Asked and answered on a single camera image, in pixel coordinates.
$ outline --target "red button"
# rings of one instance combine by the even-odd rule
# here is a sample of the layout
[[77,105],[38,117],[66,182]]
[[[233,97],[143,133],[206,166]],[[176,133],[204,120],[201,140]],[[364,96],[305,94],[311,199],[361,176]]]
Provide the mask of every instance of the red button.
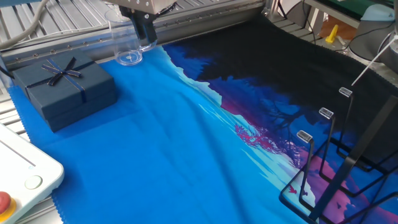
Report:
[[3,214],[11,204],[11,196],[5,192],[0,192],[0,215]]

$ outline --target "yellow object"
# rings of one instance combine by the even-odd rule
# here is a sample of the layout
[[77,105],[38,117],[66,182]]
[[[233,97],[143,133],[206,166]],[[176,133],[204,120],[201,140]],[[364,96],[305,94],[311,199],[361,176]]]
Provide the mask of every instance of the yellow object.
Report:
[[8,207],[8,209],[0,215],[0,222],[4,222],[6,221],[9,217],[11,217],[12,214],[14,214],[15,209],[17,208],[17,203],[15,202],[15,200],[12,198],[11,199],[11,204],[10,207]]
[[335,25],[330,35],[325,39],[325,41],[332,44],[336,39],[337,30],[338,30],[338,25]]

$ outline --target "box lid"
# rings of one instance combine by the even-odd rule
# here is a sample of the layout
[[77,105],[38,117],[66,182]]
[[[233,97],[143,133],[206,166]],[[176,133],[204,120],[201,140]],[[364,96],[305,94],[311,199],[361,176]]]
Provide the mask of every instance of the box lid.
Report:
[[[51,59],[62,69],[65,69],[72,58],[76,59],[77,68],[92,62],[81,50],[71,50],[54,56]],[[81,91],[62,77],[54,86],[46,83],[26,89],[27,86],[53,77],[55,74],[42,68],[42,65],[52,67],[48,60],[37,62],[13,72],[16,83],[23,89],[25,95],[44,119],[50,119],[82,105]],[[69,76],[84,89],[86,101],[91,101],[115,89],[114,80],[98,64],[79,70],[80,77]]]

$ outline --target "white cable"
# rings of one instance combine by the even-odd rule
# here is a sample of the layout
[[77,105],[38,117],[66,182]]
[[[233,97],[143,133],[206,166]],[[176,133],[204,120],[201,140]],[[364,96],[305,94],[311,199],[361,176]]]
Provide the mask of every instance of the white cable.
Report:
[[363,74],[366,72],[366,70],[372,65],[372,63],[375,61],[375,60],[377,60],[377,58],[378,57],[380,57],[380,55],[381,54],[383,54],[383,52],[385,51],[385,50],[387,50],[389,47],[390,47],[390,45],[392,44],[392,43],[394,43],[394,41],[396,41],[396,40],[398,40],[398,35],[396,34],[396,35],[394,35],[394,38],[392,38],[392,40],[375,56],[375,58],[369,63],[369,65],[368,66],[366,66],[366,68],[362,71],[362,73],[355,79],[355,81],[353,82],[353,84],[351,84],[351,86],[353,86],[362,76],[363,76]]
[[30,35],[31,33],[33,33],[33,31],[36,29],[37,24],[39,24],[39,19],[42,15],[42,11],[45,7],[45,5],[48,3],[49,0],[43,0],[40,5],[38,6],[35,16],[33,17],[33,23],[30,25],[30,27],[28,29],[26,29],[24,32],[22,32],[21,34],[19,34],[16,37],[13,37],[3,43],[0,44],[0,50],[2,49],[7,49],[11,46],[13,46],[14,44],[18,43],[19,41],[25,39],[28,35]]

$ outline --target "robotic arm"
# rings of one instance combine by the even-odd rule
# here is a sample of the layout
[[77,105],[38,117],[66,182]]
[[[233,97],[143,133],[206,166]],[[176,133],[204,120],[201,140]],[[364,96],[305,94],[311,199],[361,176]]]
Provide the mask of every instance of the robotic arm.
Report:
[[131,19],[139,40],[157,40],[154,20],[175,7],[177,0],[107,0],[119,5],[121,14]]

